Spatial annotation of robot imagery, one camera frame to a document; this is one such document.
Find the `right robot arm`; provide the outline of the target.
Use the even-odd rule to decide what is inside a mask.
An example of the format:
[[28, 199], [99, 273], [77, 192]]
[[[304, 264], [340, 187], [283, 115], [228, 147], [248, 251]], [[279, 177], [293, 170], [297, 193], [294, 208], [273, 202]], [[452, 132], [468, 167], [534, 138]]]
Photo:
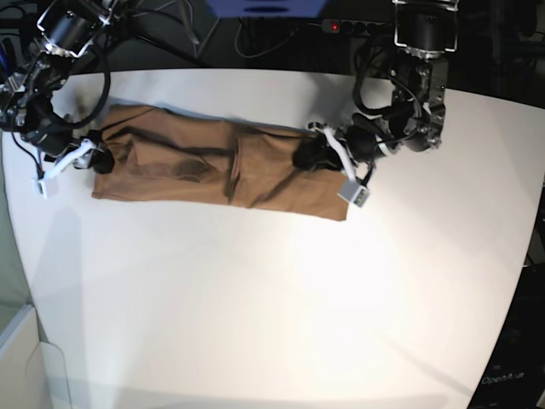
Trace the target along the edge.
[[[17, 67], [1, 65], [1, 129], [34, 164], [39, 181], [67, 166], [108, 174], [114, 158], [99, 130], [76, 136], [103, 111], [112, 85], [106, 51], [97, 44], [99, 35], [126, 15], [124, 1], [52, 1], [37, 19], [37, 35]], [[100, 97], [90, 113], [76, 122], [58, 115], [54, 93], [72, 75], [77, 61], [92, 53], [104, 79]]]

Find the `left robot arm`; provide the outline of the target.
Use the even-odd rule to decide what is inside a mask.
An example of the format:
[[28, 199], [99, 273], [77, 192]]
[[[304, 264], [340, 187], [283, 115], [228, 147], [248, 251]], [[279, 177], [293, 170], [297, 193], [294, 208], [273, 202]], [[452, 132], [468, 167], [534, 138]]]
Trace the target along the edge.
[[[395, 1], [393, 23], [369, 29], [353, 55], [355, 113], [337, 127], [311, 123], [313, 136], [292, 156], [295, 168], [333, 170], [364, 186], [380, 158], [401, 147], [440, 147], [449, 62], [457, 48], [457, 1]], [[379, 74], [393, 85], [385, 107], [364, 103], [364, 82]]]

